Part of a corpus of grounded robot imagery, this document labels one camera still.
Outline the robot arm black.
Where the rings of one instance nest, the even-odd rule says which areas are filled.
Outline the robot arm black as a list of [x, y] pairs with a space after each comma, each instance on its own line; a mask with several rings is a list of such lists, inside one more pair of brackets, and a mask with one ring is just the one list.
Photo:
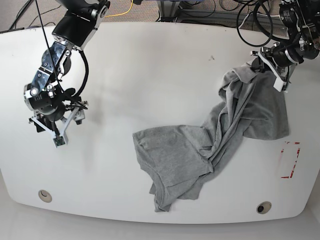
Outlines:
[[[71, 121], [80, 125], [85, 119], [88, 103], [82, 101], [81, 93], [88, 81], [89, 64], [84, 48], [98, 30], [111, 3], [108, 0], [93, 3], [61, 0], [59, 4], [67, 11], [52, 32], [54, 42], [43, 53], [41, 66], [23, 91], [24, 102], [33, 111], [28, 121], [35, 125], [37, 132], [49, 133], [55, 147], [68, 143], [66, 131]], [[71, 68], [72, 51], [79, 52], [85, 68], [79, 90], [61, 86], [62, 77]]]
[[274, 36], [274, 23], [264, 1], [254, 1], [251, 13], [253, 22], [268, 37], [256, 45], [258, 51], [252, 68], [255, 71], [272, 71], [273, 87], [286, 91], [297, 65], [313, 60], [320, 54], [320, 2], [318, 0], [283, 0], [279, 5], [279, 19], [286, 27], [288, 38]]

